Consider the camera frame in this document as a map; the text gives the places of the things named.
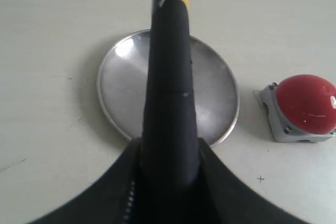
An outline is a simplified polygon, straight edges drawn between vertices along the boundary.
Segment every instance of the round metal dish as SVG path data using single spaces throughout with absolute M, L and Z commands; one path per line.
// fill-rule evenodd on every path
M 105 116 L 127 139 L 141 136 L 150 31 L 116 43 L 99 68 L 98 97 Z M 191 37 L 198 136 L 210 146 L 223 141 L 239 112 L 237 83 L 225 61 L 207 44 Z

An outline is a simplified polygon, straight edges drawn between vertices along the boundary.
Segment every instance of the table surface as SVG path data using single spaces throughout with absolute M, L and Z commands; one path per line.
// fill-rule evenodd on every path
M 275 142 L 254 91 L 299 73 L 336 83 L 336 0 L 190 1 L 191 34 L 240 88 L 237 125 L 215 153 L 277 206 L 334 224 L 335 140 Z M 126 147 L 100 110 L 96 75 L 118 38 L 150 26 L 151 0 L 0 0 L 0 10 L 0 223 L 25 223 L 81 193 Z

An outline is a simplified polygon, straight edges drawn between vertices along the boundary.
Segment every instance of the white table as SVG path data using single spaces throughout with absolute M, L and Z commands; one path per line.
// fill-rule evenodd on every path
M 274 142 L 253 90 L 298 73 L 336 83 L 336 0 L 190 1 L 191 34 L 224 57 L 241 93 L 215 153 L 279 207 L 334 224 L 335 140 Z M 1 224 L 64 204 L 125 148 L 99 108 L 96 73 L 116 39 L 149 27 L 150 10 L 151 0 L 0 0 Z

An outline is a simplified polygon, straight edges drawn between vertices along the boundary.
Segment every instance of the metal plate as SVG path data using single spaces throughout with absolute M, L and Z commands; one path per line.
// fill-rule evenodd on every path
M 98 96 L 108 120 L 127 139 L 141 136 L 148 70 L 150 31 L 116 43 L 98 73 Z M 214 146 L 234 128 L 239 112 L 236 80 L 225 61 L 191 37 L 198 135 Z

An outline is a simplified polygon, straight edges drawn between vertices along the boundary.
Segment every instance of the red button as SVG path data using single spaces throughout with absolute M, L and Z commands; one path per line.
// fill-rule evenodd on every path
M 310 74 L 289 77 L 279 83 L 276 97 L 296 127 L 313 134 L 336 128 L 336 88 L 326 79 Z

